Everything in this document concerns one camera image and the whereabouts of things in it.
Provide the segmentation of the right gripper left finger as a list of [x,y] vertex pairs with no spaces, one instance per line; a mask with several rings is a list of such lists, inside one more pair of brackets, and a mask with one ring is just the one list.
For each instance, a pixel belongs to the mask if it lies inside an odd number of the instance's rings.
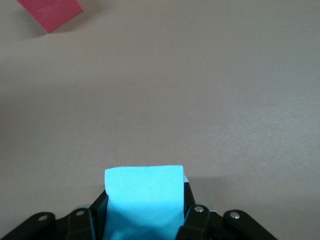
[[57,219],[52,212],[36,213],[3,240],[101,240],[105,231],[108,195],[103,191],[88,207],[73,210]]

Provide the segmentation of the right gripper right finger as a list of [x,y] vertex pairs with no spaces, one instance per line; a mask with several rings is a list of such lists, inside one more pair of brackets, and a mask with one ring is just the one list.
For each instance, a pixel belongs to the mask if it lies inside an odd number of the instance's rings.
[[184,223],[177,240],[275,240],[276,237],[248,213],[233,209],[220,216],[197,204],[191,186],[184,183]]

